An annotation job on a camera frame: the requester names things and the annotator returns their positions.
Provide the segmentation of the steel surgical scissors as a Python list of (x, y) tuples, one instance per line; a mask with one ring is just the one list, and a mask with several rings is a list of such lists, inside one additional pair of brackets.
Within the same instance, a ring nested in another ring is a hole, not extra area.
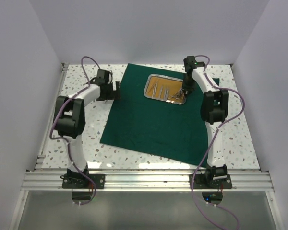
[(175, 94), (169, 95), (168, 100), (182, 100), (184, 98), (184, 93), (182, 89), (179, 89)]

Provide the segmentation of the steel tweezers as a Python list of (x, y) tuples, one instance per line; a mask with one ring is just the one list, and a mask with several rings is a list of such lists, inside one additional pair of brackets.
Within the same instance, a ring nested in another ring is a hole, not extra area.
[(158, 87), (158, 83), (156, 82), (156, 83), (153, 85), (153, 91), (152, 91), (152, 96), (151, 96), (152, 99), (154, 98), (154, 96), (155, 96), (155, 94), (156, 94), (157, 87)]

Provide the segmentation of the green surgical drape cloth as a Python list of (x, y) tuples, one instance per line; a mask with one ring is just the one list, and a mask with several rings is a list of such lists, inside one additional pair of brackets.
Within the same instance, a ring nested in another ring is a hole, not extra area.
[(208, 148), (200, 116), (203, 93), (197, 88), (182, 105), (149, 99), (144, 88), (151, 74), (184, 77), (183, 72), (128, 64), (100, 143), (199, 164)]

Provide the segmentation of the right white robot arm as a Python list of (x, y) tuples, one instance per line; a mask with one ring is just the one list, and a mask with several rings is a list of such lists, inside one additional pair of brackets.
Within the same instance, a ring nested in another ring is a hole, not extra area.
[(204, 176), (206, 186), (215, 188), (221, 179), (227, 177), (227, 167), (224, 160), (223, 141), (219, 133), (219, 126), (228, 115), (228, 90), (220, 89), (213, 83), (211, 77), (205, 76), (206, 64), (198, 62), (195, 56), (187, 56), (184, 60), (185, 76), (182, 83), (184, 96), (191, 94), (197, 86), (203, 92), (200, 108), (201, 119), (205, 122), (208, 135), (207, 167)]

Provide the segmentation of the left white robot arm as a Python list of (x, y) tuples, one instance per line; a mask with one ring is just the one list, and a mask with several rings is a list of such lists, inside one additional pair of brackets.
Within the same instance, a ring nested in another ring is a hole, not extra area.
[(86, 87), (69, 96), (56, 99), (53, 124), (49, 138), (66, 141), (68, 152), (68, 173), (75, 172), (73, 182), (79, 188), (89, 185), (90, 176), (85, 173), (87, 161), (82, 146), (85, 128), (85, 107), (93, 101), (108, 101), (120, 98), (120, 82), (113, 83), (111, 71), (98, 69), (96, 77)]

